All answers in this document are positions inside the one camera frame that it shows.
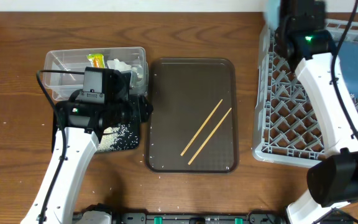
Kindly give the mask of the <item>white napkin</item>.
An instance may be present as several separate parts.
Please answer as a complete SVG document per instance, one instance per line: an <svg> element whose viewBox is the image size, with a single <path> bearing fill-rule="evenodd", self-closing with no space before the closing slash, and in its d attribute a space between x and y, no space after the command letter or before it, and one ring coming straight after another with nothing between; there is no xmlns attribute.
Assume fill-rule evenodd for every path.
<svg viewBox="0 0 358 224"><path fill-rule="evenodd" d="M128 72L128 71L132 70L131 65L128 65L127 63L122 62L116 58L114 60L108 60L107 65L108 65L108 68L113 69L113 70L118 70L120 72Z"/></svg>

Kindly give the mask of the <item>green orange snack wrapper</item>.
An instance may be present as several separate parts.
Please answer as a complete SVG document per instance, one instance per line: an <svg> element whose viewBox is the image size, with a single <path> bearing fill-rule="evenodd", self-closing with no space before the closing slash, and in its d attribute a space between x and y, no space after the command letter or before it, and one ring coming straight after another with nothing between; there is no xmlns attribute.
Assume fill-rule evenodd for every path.
<svg viewBox="0 0 358 224"><path fill-rule="evenodd" d="M89 54L87 59L91 62L91 65L96 68L106 68L103 54Z"/></svg>

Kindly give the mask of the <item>wooden chopstick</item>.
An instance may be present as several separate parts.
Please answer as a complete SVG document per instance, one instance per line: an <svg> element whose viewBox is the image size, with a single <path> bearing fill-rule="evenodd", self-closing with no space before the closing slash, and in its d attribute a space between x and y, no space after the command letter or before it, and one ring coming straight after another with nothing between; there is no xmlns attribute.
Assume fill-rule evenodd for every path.
<svg viewBox="0 0 358 224"><path fill-rule="evenodd" d="M184 156L184 154L187 152L187 150L190 148L192 143L195 141L195 139L198 137L200 132L203 130L203 128L206 126L208 121L211 119L211 117L215 114L216 110L219 108L220 104L223 102L223 99L220 99L220 101L217 103L217 105L213 108L213 110L210 112L210 114L206 117L206 119L203 121L201 126L198 128L197 132L193 135L193 137L190 139L184 150L181 152L181 156Z"/></svg>
<svg viewBox="0 0 358 224"><path fill-rule="evenodd" d="M199 153L203 150L203 148L205 147L205 145L207 145L207 143L209 142L209 140L213 137L213 135L215 134L215 132L219 129L219 127L222 125L222 123L224 122L224 120L226 119L226 117L228 116L228 114L232 111L232 108L229 108L228 111L226 112L226 114L221 118L221 120L219 121L219 123L214 127L214 129L210 132L210 134L208 135L208 137L204 140L204 142L202 143L202 145L198 148L198 150L195 152L195 154L192 156L192 158L188 161L188 165L190 166L193 161L197 158L197 156L199 155Z"/></svg>

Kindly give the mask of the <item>light blue bowl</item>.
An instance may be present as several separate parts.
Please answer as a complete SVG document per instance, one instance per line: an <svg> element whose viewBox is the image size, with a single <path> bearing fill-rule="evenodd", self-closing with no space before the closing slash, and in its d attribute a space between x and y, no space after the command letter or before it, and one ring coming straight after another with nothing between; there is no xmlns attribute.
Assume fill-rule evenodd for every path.
<svg viewBox="0 0 358 224"><path fill-rule="evenodd" d="M264 19L270 29L276 30L280 22L281 0L266 0Z"/></svg>

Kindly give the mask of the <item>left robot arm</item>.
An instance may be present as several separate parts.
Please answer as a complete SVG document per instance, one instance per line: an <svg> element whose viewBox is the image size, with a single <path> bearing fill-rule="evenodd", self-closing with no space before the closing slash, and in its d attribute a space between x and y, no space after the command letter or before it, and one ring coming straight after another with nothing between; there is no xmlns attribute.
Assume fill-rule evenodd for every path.
<svg viewBox="0 0 358 224"><path fill-rule="evenodd" d="M135 149L140 125L153 107L130 93L134 74L86 67L83 87L65 101L51 103L53 151L40 190L23 223L119 223L103 204L76 214L75 204L91 158L97 152Z"/></svg>

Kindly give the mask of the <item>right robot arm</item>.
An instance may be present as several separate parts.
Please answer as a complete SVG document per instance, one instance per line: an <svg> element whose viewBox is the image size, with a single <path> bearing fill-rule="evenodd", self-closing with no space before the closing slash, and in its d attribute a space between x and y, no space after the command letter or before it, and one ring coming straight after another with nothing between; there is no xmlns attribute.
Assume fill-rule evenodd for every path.
<svg viewBox="0 0 358 224"><path fill-rule="evenodd" d="M358 202L358 112L341 72L342 42L325 28L325 3L280 1L276 12L278 54L306 90L326 153L325 160L308 170L308 188L287 207L287 221L321 223Z"/></svg>

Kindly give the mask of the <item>grey dishwasher rack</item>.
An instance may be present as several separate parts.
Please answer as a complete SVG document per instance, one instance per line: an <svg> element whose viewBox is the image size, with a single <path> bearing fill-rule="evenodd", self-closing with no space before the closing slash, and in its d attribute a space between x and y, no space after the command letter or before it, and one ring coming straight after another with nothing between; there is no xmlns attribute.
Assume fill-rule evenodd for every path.
<svg viewBox="0 0 358 224"><path fill-rule="evenodd" d="M340 64L323 53L302 59L291 72L278 55L273 30L259 35L259 85L254 111L255 159L313 167L342 148L358 151L358 105L346 89Z"/></svg>

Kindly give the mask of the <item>black plastic bin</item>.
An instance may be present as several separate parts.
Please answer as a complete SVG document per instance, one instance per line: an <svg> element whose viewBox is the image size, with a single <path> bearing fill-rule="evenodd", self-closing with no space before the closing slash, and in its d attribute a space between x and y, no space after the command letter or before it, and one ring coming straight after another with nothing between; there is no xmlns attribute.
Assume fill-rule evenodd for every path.
<svg viewBox="0 0 358 224"><path fill-rule="evenodd" d="M140 99L131 95L127 101L107 105L60 101L55 104L58 114L53 117L53 132L58 129L57 119L61 119L64 127L95 133L98 152L135 149L140 143Z"/></svg>

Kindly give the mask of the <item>spilled white rice pile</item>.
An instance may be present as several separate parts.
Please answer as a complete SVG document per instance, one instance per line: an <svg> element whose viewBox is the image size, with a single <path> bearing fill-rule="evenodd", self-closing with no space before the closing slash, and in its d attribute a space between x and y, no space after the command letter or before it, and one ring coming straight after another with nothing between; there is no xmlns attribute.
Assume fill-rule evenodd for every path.
<svg viewBox="0 0 358 224"><path fill-rule="evenodd" d="M97 153L126 151L139 145L139 127L136 124L119 124L104 130Z"/></svg>

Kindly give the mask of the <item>brown serving tray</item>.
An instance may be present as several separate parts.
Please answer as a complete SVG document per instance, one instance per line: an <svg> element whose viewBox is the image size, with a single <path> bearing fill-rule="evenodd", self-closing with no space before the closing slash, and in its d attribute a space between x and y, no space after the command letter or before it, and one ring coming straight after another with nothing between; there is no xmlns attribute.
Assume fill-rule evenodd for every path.
<svg viewBox="0 0 358 224"><path fill-rule="evenodd" d="M161 58L151 71L150 116L145 165L157 173L228 174L239 163L236 76L225 58ZM223 99L190 148L190 139ZM192 158L229 108L222 125L189 166Z"/></svg>

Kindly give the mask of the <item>clear plastic bin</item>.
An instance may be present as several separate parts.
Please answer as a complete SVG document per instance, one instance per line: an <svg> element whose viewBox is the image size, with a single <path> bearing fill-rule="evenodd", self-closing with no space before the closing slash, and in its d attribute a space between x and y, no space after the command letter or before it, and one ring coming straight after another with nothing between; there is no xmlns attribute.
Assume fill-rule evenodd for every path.
<svg viewBox="0 0 358 224"><path fill-rule="evenodd" d="M69 99L70 95L83 88L84 76L76 72L84 72L91 67L87 59L89 54L103 54L106 68L107 61L115 58L132 66L130 91L132 95L147 95L149 82L149 67L146 61L145 49L142 47L113 47L95 49L52 50L47 53L44 69L66 70L69 73L44 73L43 84L52 90L55 101Z"/></svg>

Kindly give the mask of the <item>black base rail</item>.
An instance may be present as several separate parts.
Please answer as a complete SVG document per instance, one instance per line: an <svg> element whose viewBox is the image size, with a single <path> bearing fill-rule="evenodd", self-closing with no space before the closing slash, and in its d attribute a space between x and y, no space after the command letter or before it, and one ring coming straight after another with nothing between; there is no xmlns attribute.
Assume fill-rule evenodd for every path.
<svg viewBox="0 0 358 224"><path fill-rule="evenodd" d="M123 213L114 214L111 223L117 224L270 224L286 223L278 215L248 213L246 215L191 215L191 214L151 214Z"/></svg>

